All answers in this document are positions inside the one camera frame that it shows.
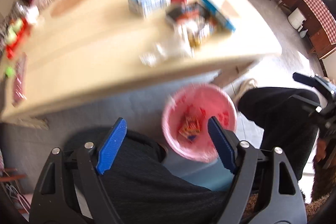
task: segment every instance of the table leg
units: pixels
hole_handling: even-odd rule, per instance
[[[249,62],[242,65],[237,65],[234,67],[224,68],[220,71],[218,76],[214,78],[211,82],[212,84],[223,88],[233,82],[234,80],[238,79],[240,76],[244,75],[248,72],[248,70],[256,65],[258,61]]]
[[[315,47],[312,47],[310,50],[309,50],[309,53],[312,54],[315,52]]]
[[[283,5],[284,5],[283,0],[279,0],[279,2],[278,2],[278,7],[282,7]]]

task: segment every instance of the white container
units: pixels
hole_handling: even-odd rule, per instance
[[[298,28],[300,28],[300,26],[302,25],[302,22],[306,20],[305,16],[301,13],[301,11],[299,10],[299,8],[296,8],[294,10],[294,12],[292,12],[289,16],[288,16],[288,21],[289,23],[292,25],[292,27],[297,30]]]
[[[307,31],[308,31],[308,30],[301,31],[301,32],[299,33],[300,37],[301,37],[301,38],[304,38],[304,37],[306,36]]]

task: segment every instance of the knee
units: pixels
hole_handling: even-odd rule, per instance
[[[308,100],[311,100],[315,103],[320,103],[320,99],[317,96],[317,94],[311,90],[304,90],[304,89],[299,89],[297,95],[306,98]]]

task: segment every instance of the pink plastic bowl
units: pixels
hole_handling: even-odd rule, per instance
[[[196,116],[201,127],[200,134],[193,142],[179,134],[185,115]],[[212,84],[183,87],[176,92],[163,111],[163,134],[171,148],[182,157],[212,162],[218,158],[208,133],[208,119],[212,116],[216,116],[223,128],[236,130],[236,109],[226,92]]]

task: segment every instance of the red checkered tablecloth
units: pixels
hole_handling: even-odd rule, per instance
[[[331,44],[336,43],[336,22],[322,0],[303,0],[314,13]]]

